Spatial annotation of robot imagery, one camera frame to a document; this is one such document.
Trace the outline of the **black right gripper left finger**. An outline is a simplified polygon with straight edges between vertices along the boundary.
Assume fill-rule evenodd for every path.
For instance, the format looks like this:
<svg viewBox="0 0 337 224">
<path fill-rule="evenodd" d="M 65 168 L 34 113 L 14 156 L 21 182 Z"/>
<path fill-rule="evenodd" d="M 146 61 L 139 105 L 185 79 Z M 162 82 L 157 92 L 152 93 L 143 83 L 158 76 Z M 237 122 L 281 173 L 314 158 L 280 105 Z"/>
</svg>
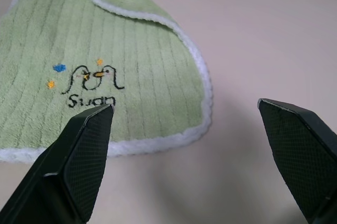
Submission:
<svg viewBox="0 0 337 224">
<path fill-rule="evenodd" d="M 1 210 L 1 223 L 88 223 L 103 179 L 112 104 L 72 117 Z"/>
</svg>

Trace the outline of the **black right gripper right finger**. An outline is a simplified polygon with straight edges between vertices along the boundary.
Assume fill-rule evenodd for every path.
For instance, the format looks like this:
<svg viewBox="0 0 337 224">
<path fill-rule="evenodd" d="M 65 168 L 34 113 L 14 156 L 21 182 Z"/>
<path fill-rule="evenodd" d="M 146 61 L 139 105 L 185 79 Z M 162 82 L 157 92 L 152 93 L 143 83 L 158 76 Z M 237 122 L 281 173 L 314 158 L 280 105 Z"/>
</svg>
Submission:
<svg viewBox="0 0 337 224">
<path fill-rule="evenodd" d="M 314 112 L 261 98 L 275 164 L 308 223 L 336 223 L 336 133 Z"/>
</svg>

